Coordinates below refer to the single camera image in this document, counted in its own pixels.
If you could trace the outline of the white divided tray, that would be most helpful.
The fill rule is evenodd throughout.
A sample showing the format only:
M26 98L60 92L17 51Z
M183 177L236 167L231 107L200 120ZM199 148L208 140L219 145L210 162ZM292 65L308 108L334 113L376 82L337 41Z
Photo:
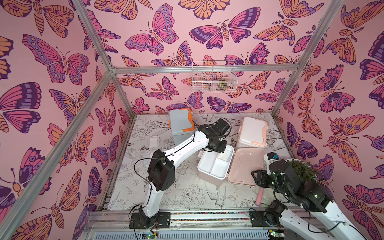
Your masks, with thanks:
M227 145L225 150L230 150L235 153L235 149ZM221 153L216 152L204 152L200 158L198 164L198 177L206 182L222 182L227 178L228 171L231 166L231 161L225 162L218 159L218 155Z

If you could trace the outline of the white and peach first aid box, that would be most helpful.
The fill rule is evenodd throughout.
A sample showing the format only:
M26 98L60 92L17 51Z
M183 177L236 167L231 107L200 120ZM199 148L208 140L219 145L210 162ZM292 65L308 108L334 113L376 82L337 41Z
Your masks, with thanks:
M236 148L265 148L267 131L266 121L245 117L239 128Z

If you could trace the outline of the pink first aid box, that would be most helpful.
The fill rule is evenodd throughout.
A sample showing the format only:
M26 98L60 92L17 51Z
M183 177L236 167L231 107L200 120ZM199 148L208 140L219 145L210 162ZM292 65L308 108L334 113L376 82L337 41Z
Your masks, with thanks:
M221 186L225 181L232 185L255 187L256 183L251 176L252 171L262 170L265 162L265 152L261 148L240 148L235 150L227 178L220 182L208 182Z

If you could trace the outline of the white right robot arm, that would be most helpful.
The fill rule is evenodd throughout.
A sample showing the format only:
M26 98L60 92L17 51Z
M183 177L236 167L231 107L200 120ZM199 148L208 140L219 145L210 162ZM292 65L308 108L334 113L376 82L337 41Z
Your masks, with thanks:
M315 180L300 179L294 164L300 160L267 161L266 170L251 173L257 186L282 194L263 212L269 227L284 227L307 240L364 240L365 236L343 214L329 193Z

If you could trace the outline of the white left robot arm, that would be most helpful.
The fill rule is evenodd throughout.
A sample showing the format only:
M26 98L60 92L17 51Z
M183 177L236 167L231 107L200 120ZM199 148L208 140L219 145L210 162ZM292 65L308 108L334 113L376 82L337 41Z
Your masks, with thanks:
M225 152L227 146L225 137L230 128L230 124L220 118L212 124L198 126L191 137L174 148L164 152L156 150L153 153L147 170L149 192L139 210L142 218L153 220L157 217L165 191L176 180L176 169L187 158L202 149L219 154Z

